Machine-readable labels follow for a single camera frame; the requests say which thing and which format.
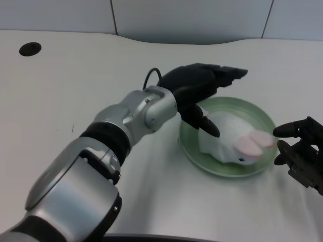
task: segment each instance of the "wall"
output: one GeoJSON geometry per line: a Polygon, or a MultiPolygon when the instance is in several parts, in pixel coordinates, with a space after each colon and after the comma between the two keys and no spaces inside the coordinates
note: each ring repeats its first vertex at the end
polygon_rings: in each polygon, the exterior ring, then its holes
{"type": "Polygon", "coordinates": [[[118,34],[140,41],[323,40],[322,0],[1,0],[0,29],[115,34],[113,10],[118,34]]]}
{"type": "Polygon", "coordinates": [[[116,33],[110,0],[0,0],[0,29],[116,33]]]}
{"type": "Polygon", "coordinates": [[[274,0],[264,38],[323,40],[322,0],[274,0]]]}
{"type": "Polygon", "coordinates": [[[261,38],[272,0],[113,0],[118,35],[213,44],[261,38]]]}

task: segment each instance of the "green plate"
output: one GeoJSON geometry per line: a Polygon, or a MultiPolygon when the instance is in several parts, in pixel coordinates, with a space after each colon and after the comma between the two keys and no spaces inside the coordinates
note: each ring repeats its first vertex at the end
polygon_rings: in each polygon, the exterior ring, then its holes
{"type": "MultiPolygon", "coordinates": [[[[208,113],[225,111],[248,121],[256,129],[272,133],[276,127],[272,119],[254,104],[231,97],[209,98],[198,104],[208,113]]],[[[222,163],[211,155],[202,154],[198,146],[198,130],[185,122],[180,126],[181,146],[188,158],[198,167],[212,174],[224,177],[247,177],[264,171],[274,163],[277,155],[277,146],[264,150],[264,155],[253,165],[240,165],[235,163],[222,163]]]]}

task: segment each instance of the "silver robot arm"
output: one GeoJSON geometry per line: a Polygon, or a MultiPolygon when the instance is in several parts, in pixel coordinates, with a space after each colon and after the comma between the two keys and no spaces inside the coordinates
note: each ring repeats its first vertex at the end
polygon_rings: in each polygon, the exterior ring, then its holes
{"type": "Polygon", "coordinates": [[[122,200],[115,184],[131,148],[175,116],[177,105],[163,87],[133,91],[101,111],[32,187],[25,217],[1,241],[77,242],[103,237],[122,200]]]}
{"type": "Polygon", "coordinates": [[[196,103],[247,72],[205,64],[178,67],[162,78],[159,73],[157,86],[144,85],[143,91],[133,91],[101,111],[36,181],[24,218],[1,234],[0,241],[101,240],[120,211],[122,200],[115,184],[132,147],[177,111],[190,126],[219,137],[217,127],[196,103]]]}

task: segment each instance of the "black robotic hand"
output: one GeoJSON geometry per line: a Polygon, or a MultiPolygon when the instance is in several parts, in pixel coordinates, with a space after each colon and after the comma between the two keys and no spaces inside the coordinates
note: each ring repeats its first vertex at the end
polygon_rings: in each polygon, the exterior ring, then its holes
{"type": "Polygon", "coordinates": [[[275,165],[287,164],[291,177],[306,188],[315,188],[323,196],[323,126],[307,117],[275,128],[273,135],[301,138],[293,146],[282,140],[277,142],[280,155],[275,159],[275,165]]]}
{"type": "Polygon", "coordinates": [[[244,69],[193,64],[168,72],[157,85],[173,93],[183,121],[195,129],[201,128],[219,137],[216,125],[203,116],[201,108],[196,104],[216,94],[218,87],[230,86],[234,79],[241,79],[247,73],[244,69]]]}

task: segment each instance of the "pink rabbit ear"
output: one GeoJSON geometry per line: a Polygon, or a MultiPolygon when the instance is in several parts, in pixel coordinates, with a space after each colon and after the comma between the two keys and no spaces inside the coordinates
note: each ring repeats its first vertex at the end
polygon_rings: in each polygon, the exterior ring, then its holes
{"type": "Polygon", "coordinates": [[[275,145],[273,136],[264,131],[254,130],[249,134],[249,137],[261,147],[270,149],[275,145]]]}
{"type": "Polygon", "coordinates": [[[262,156],[262,150],[260,147],[248,136],[240,138],[234,146],[243,155],[250,157],[262,156]]]}

